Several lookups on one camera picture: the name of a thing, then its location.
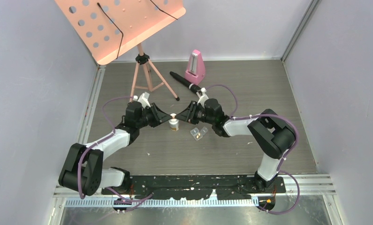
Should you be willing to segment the white pill bottle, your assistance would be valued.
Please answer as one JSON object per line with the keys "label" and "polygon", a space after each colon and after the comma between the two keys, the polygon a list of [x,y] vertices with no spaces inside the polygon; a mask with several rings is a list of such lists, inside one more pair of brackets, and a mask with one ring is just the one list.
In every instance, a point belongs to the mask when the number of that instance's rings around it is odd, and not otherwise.
{"label": "white pill bottle", "polygon": [[169,121],[170,129],[172,131],[178,131],[179,130],[179,120],[178,119],[170,119]]}

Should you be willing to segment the clear plastic pill organizer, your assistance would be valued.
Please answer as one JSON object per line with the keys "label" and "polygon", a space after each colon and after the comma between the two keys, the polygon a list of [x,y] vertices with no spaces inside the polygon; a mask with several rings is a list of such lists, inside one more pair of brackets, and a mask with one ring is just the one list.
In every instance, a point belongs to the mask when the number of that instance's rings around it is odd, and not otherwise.
{"label": "clear plastic pill organizer", "polygon": [[190,134],[193,136],[193,138],[194,138],[196,141],[198,141],[198,140],[202,139],[203,136],[204,136],[205,134],[207,134],[207,132],[208,132],[208,128],[207,128],[207,127],[203,127],[203,128],[201,128],[201,129],[198,129],[198,128],[196,127],[196,128],[194,128],[194,129],[192,129],[192,130],[190,131]]}

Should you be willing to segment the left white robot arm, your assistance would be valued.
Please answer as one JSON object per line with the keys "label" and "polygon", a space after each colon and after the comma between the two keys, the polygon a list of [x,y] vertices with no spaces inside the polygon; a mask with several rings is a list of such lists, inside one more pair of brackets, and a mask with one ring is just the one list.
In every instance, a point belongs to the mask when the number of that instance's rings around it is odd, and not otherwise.
{"label": "left white robot arm", "polygon": [[81,198],[91,196],[99,188],[113,187],[118,193],[130,191],[129,172],[121,168],[103,169],[103,162],[115,152],[131,145],[140,129],[159,126],[173,117],[156,104],[144,106],[128,103],[120,124],[106,136],[88,143],[71,145],[58,178],[60,186],[77,191]]}

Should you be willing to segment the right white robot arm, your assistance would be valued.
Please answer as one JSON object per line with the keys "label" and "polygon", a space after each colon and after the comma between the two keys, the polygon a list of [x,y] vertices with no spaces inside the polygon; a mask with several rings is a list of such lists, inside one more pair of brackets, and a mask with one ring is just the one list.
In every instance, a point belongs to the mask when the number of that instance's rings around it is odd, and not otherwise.
{"label": "right white robot arm", "polygon": [[215,98],[206,100],[203,105],[191,101],[175,118],[191,124],[210,124],[216,135],[221,137],[253,136],[264,152],[254,174],[255,186],[260,192],[268,192],[274,186],[285,157],[299,141],[297,128],[273,110],[266,109],[261,114],[246,117],[230,117]]}

